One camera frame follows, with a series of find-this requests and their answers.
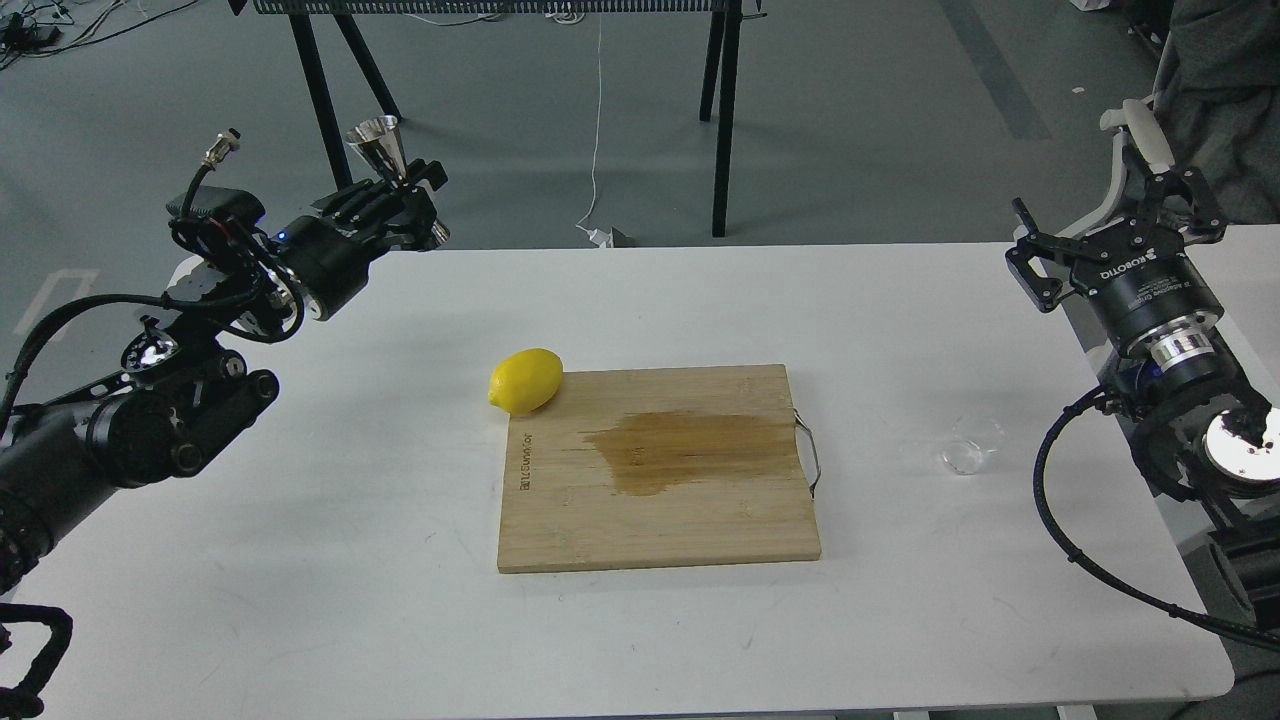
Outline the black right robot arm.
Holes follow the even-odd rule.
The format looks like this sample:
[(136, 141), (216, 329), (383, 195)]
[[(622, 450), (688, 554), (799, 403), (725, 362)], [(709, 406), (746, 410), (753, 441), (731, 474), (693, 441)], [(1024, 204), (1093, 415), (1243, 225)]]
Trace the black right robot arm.
[[(1068, 405), (1036, 454), (1039, 519), (1068, 560), (1117, 592), (1225, 639), (1277, 651), (1277, 521), (1238, 500), (1277, 493), (1277, 406), (1253, 387), (1219, 331), (1225, 311), (1189, 256), (1228, 220), (1194, 168), (1139, 167), (1139, 192), (1100, 225), (1041, 229), (1012, 200), (1020, 227), (1005, 260), (1042, 313), (1080, 299), (1106, 334), (1098, 384)], [(1210, 553), (1251, 611), (1248, 623), (1160, 600), (1103, 569), (1061, 528), (1044, 473), (1066, 427), (1088, 410), (1117, 416), (1140, 477), (1157, 496), (1196, 502), (1211, 521)]]

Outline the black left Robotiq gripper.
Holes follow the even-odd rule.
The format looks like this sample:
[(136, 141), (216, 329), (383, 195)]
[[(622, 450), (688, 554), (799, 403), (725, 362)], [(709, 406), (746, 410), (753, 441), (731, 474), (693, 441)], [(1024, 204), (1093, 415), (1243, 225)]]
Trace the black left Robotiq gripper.
[[(387, 251), (433, 251), (447, 243), (434, 193), (448, 182), (436, 161), (413, 160), (408, 183), (362, 179), (312, 204), (268, 243), (302, 288), (320, 322), (333, 319), (369, 283), (370, 266)], [(357, 233), (372, 231), (372, 238)]]

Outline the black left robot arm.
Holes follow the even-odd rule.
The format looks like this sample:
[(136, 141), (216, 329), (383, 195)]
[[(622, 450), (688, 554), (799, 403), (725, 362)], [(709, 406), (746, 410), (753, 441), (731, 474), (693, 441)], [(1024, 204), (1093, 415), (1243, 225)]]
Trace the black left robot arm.
[[(220, 343), (293, 337), (307, 315), (333, 318), (392, 251), (426, 252), (449, 237), (434, 195), (439, 161), (407, 160), (396, 120), (378, 117), (346, 142), (376, 173), (314, 202), (283, 231), (241, 190), (206, 184), (239, 146), (221, 132), (187, 190), (168, 204), (172, 240), (198, 265), (157, 296), (73, 300), (26, 336), (3, 391), (3, 591), (120, 489), (201, 473), (278, 398), (266, 369)], [(38, 355), (72, 320), (97, 307), (143, 309), (141, 332), (113, 374), (42, 404), (17, 401)]]

